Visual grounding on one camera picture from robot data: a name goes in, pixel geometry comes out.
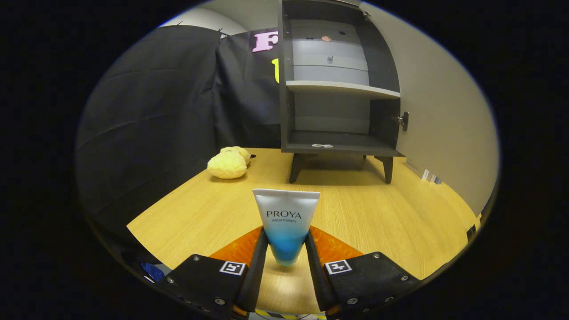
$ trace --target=black fabric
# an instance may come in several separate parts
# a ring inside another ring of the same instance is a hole
[[[278,43],[273,49],[253,52],[261,29],[221,40],[217,49],[217,147],[281,147],[279,87],[275,80]]]
[[[144,252],[126,225],[222,147],[280,147],[278,53],[252,52],[254,35],[272,31],[220,39],[201,27],[157,28],[103,75],[79,124],[75,166],[82,203],[109,241]]]
[[[80,198],[94,221],[137,243],[126,228],[203,170],[218,150],[212,85],[217,31],[157,28],[102,77],[76,141]]]

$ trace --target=blue object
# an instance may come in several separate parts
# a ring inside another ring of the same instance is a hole
[[[280,265],[291,265],[296,262],[298,254],[304,244],[304,236],[290,236],[287,234],[272,234],[268,236],[271,251]]]
[[[149,263],[141,263],[142,269],[148,273],[148,275],[154,279],[154,281],[160,281],[164,277],[164,272],[160,270],[157,266]]]

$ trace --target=pink letter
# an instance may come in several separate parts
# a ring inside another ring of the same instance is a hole
[[[271,50],[273,46],[269,43],[277,44],[279,42],[278,33],[278,31],[273,31],[254,35],[254,37],[257,38],[257,44],[256,47],[253,48],[253,52]]]

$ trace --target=wooden table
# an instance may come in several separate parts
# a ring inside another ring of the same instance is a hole
[[[420,180],[404,158],[395,158],[391,184],[380,161],[353,155],[310,159],[289,184],[292,154],[248,150],[257,157],[243,177],[222,180],[204,170],[141,213],[129,230],[174,269],[191,254],[209,256],[262,224],[252,189],[320,191],[312,225],[363,253],[381,251],[423,279],[455,257],[467,244],[466,231],[480,225],[448,185]],[[306,248],[289,267],[268,250],[257,307],[319,312]]]

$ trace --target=black backdrop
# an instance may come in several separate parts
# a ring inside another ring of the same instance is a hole
[[[16,165],[7,178],[7,216],[17,218],[6,232],[9,316],[188,318],[183,306],[134,279],[103,249],[78,215],[73,173],[79,117],[104,70],[187,5],[7,6],[15,120],[8,143]],[[494,1],[381,6],[433,36],[472,72],[494,107],[505,164],[493,214],[470,249],[391,315],[561,318],[566,214],[558,166],[551,164],[562,160],[562,10]]]
[[[226,146],[280,147],[277,50],[263,29],[220,39],[196,26],[157,28],[103,75],[76,140],[85,210],[113,242],[143,250],[126,225],[204,170]]]

